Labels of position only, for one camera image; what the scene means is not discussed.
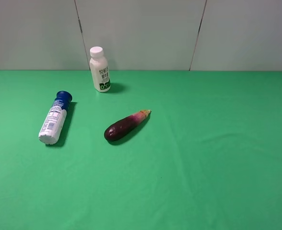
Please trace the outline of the blue white yogurt bottle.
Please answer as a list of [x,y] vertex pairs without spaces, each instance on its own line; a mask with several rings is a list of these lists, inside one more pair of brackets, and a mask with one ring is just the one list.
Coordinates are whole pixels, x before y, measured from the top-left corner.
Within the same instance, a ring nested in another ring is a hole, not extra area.
[[43,122],[38,138],[46,145],[54,145],[59,140],[72,95],[67,91],[59,91]]

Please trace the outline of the purple eggplant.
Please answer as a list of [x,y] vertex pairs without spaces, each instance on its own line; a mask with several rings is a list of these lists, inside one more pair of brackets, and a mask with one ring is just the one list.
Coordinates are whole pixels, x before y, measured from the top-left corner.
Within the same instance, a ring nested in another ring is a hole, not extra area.
[[104,138],[109,141],[118,141],[139,126],[151,113],[151,110],[140,110],[110,125],[104,132]]

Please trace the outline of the white milk bottle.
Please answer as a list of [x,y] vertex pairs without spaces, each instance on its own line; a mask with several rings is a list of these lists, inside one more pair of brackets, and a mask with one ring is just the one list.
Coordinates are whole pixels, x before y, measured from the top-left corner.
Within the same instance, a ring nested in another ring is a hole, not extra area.
[[110,89],[110,75],[107,59],[104,56],[103,48],[94,46],[90,49],[91,59],[89,61],[94,87],[99,92],[106,92]]

